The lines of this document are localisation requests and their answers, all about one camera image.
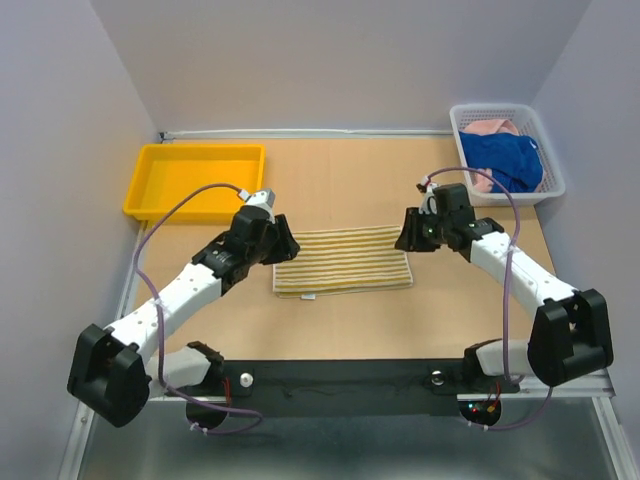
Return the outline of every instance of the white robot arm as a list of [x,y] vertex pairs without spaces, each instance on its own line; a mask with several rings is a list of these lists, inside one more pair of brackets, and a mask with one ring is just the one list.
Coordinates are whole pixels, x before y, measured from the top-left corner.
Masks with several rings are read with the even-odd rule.
[[[504,284],[511,239],[490,218],[476,219],[462,184],[418,185],[422,205],[408,208],[396,248],[433,252],[447,245]],[[529,342],[509,342],[510,374],[535,375],[549,386],[605,368],[613,362],[604,297],[557,279],[521,249],[512,253],[511,294],[533,320]],[[486,376],[504,374],[503,342],[467,349]]]
[[[233,217],[228,231],[198,252],[159,294],[165,339],[205,305],[223,296],[256,263],[295,258],[300,247],[284,215],[274,216],[275,195],[261,190]],[[156,302],[149,300],[106,328],[90,325],[79,336],[67,390],[114,426],[131,421],[150,395],[162,394],[157,379]],[[194,342],[165,358],[165,377],[178,387],[200,383],[222,357]]]

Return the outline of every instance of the gray wall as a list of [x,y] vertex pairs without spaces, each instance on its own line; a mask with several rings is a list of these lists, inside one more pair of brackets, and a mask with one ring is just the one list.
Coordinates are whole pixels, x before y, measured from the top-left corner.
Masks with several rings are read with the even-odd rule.
[[534,107],[567,195],[538,209],[554,265],[609,303],[615,407],[640,459],[640,2],[595,0]]
[[533,100],[589,0],[92,0],[161,130],[450,128]]
[[136,232],[120,204],[154,127],[86,0],[2,5],[0,478],[50,479],[75,340],[113,319]]

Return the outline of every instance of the yellow striped towel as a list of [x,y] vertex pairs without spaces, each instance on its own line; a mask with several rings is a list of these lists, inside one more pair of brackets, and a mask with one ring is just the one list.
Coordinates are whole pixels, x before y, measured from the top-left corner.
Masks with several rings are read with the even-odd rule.
[[366,227],[294,233],[300,253],[274,265],[273,291],[284,298],[407,288],[405,252],[393,245],[402,228]]

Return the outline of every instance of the tan tabletop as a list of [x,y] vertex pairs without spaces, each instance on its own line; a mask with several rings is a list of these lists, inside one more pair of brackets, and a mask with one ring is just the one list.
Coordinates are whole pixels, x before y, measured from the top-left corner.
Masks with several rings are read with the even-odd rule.
[[[265,187],[291,230],[402,225],[418,206],[423,175],[458,164],[451,137],[420,139],[212,140],[259,143],[267,149]],[[461,181],[444,174],[438,183]],[[479,208],[511,234],[510,208]],[[521,209],[518,245],[552,271],[533,207]],[[224,227],[165,226],[152,238],[143,269],[158,287],[171,281],[193,254]],[[272,268],[256,265],[227,295],[187,321],[168,351],[200,340],[229,359],[456,358],[480,341],[502,336],[502,287],[488,274],[443,248],[409,256],[409,289],[280,299],[271,292]],[[136,306],[148,299],[141,285]],[[511,338],[529,337],[532,319],[511,302]]]

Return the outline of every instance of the screw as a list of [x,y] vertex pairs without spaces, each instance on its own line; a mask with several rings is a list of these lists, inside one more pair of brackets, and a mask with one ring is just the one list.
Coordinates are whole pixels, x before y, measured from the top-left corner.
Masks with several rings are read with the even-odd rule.
[[251,375],[250,373],[243,373],[242,375],[240,375],[240,385],[242,385],[244,388],[249,388],[251,385],[253,385],[253,375]]
[[440,387],[444,385],[444,373],[440,370],[434,370],[431,372],[431,383],[433,383],[436,387]]

